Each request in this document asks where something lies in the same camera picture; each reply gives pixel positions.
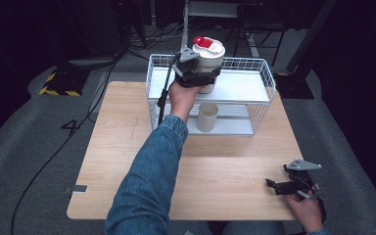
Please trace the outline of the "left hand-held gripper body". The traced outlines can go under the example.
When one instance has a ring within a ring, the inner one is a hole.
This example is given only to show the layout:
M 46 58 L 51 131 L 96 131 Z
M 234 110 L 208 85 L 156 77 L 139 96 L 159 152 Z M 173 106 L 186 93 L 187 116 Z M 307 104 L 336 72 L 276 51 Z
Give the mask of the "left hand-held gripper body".
M 175 56 L 171 66 L 176 72 L 175 80 L 185 88 L 203 87 L 210 84 L 210 78 L 206 73 L 197 72 L 200 54 L 191 48 L 182 48 Z

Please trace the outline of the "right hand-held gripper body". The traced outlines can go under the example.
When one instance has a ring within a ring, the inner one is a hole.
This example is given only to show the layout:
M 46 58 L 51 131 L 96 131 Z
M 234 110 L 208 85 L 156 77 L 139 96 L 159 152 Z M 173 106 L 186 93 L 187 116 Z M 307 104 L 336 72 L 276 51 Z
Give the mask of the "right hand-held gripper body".
M 316 198 L 316 191 L 320 189 L 310 177 L 310 170 L 322 169 L 321 164 L 314 164 L 305 160 L 293 160 L 284 165 L 284 170 L 288 173 L 290 181 L 287 183 L 285 195 L 297 194 L 304 199 Z

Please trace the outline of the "white wire two-tier rack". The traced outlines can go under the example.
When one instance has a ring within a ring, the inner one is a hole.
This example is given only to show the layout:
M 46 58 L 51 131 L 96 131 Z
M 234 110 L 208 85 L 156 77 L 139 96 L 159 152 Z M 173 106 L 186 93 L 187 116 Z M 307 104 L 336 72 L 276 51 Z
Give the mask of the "white wire two-tier rack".
M 170 104 L 160 109 L 158 100 L 164 86 L 174 80 L 175 71 L 169 67 L 172 59 L 171 55 L 162 54 L 153 54 L 149 59 L 146 94 L 152 127 L 158 126 L 159 116 L 165 117 L 170 113 Z M 266 60 L 226 57 L 222 61 L 213 91 L 196 96 L 188 130 L 196 135 L 204 133 L 197 126 L 199 106 L 214 103 L 218 112 L 209 135 L 253 135 L 275 94 L 274 78 Z

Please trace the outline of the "person's left hand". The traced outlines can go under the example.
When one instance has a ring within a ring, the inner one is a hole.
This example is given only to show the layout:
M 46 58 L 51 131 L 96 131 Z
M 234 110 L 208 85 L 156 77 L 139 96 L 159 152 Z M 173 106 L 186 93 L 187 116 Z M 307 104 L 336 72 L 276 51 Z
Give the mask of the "person's left hand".
M 184 88 L 177 82 L 173 83 L 168 94 L 171 104 L 170 113 L 187 122 L 195 103 L 195 97 L 200 90 L 202 90 L 202 87 Z

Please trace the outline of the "black slanted post with base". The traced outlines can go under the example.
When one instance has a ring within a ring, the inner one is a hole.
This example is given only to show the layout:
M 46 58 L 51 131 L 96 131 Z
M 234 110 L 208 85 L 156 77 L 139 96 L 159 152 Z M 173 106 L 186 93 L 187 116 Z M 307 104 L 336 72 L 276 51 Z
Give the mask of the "black slanted post with base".
M 306 77 L 311 71 L 314 59 L 314 43 L 318 32 L 327 21 L 338 0 L 326 0 L 314 19 L 306 36 L 286 67 L 286 74 L 274 75 L 279 96 L 283 99 L 313 99 Z

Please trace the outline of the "black metal stand frame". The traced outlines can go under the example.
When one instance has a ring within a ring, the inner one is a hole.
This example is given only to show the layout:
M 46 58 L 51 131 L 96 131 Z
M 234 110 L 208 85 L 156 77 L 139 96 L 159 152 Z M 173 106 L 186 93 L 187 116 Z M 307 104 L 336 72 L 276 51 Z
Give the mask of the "black metal stand frame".
M 244 0 L 236 7 L 236 19 L 231 26 L 229 35 L 226 40 L 235 32 L 235 44 L 233 49 L 233 56 L 237 56 L 238 49 L 240 48 L 241 35 L 263 33 L 265 38 L 260 44 L 252 45 L 252 48 L 269 48 L 274 49 L 274 56 L 271 65 L 274 66 L 284 34 L 287 30 L 285 19 L 280 13 L 281 0 Z M 279 32 L 280 36 L 275 46 L 265 45 L 267 38 L 273 33 Z

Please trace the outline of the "white metal desk frame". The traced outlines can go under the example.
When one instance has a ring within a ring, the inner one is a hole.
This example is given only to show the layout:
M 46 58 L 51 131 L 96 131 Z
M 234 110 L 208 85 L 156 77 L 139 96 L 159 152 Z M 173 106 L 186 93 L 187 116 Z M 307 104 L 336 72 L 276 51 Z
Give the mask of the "white metal desk frame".
M 188 23 L 190 17 L 235 19 L 238 3 L 207 2 L 206 0 L 183 0 L 183 32 L 181 48 L 188 46 Z

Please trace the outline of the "yellow black striped stand base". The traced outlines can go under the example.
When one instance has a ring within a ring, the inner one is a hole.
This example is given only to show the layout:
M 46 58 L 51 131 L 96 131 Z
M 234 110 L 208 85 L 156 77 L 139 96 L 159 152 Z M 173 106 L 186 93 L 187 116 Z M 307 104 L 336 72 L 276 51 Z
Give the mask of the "yellow black striped stand base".
M 39 91 L 40 95 L 79 97 L 90 74 L 89 70 L 53 69 Z

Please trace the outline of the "grey tape piece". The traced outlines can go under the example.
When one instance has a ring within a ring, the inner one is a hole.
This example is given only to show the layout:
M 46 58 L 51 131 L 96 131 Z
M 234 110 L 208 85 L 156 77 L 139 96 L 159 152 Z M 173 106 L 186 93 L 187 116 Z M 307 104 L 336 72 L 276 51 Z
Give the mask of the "grey tape piece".
M 73 192 L 85 193 L 87 191 L 86 185 L 73 185 L 66 187 L 63 191 L 64 194 L 71 195 Z

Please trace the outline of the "white cup with red lid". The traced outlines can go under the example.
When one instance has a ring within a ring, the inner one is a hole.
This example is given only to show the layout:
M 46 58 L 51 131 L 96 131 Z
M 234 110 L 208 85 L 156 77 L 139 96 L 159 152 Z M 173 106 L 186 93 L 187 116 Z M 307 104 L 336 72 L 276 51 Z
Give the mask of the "white cup with red lid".
M 193 39 L 192 50 L 200 55 L 196 72 L 212 72 L 219 69 L 225 55 L 224 45 L 206 36 L 196 36 Z

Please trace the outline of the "person's right hand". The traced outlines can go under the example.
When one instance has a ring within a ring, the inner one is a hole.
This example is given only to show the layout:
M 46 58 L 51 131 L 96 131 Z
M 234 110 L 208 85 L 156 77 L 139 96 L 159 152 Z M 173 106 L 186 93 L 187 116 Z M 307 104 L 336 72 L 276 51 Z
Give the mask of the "person's right hand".
M 295 196 L 286 195 L 284 200 L 306 234 L 323 228 L 321 208 L 315 199 L 303 199 L 298 202 Z

